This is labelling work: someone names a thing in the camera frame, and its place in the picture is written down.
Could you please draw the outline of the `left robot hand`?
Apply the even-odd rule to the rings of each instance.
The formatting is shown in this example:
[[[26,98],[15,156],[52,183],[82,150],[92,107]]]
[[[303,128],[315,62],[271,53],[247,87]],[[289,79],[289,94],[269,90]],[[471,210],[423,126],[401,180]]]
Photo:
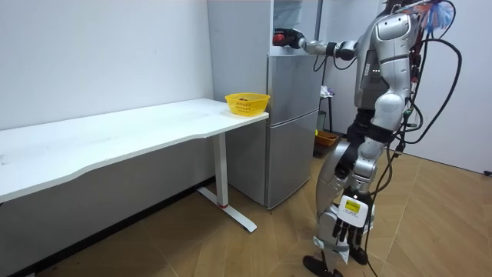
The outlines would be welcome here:
[[[340,242],[347,241],[352,248],[360,247],[374,213],[372,196],[369,192],[359,192],[349,187],[343,191],[336,208],[337,219],[332,236]]]

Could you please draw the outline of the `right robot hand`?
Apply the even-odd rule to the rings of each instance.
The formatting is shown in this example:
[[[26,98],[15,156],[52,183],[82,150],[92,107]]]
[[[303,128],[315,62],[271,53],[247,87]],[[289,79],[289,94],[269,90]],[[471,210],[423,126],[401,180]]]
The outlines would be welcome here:
[[[300,49],[304,41],[304,35],[294,28],[276,28],[274,30],[272,44],[273,46],[289,46],[294,49]]]

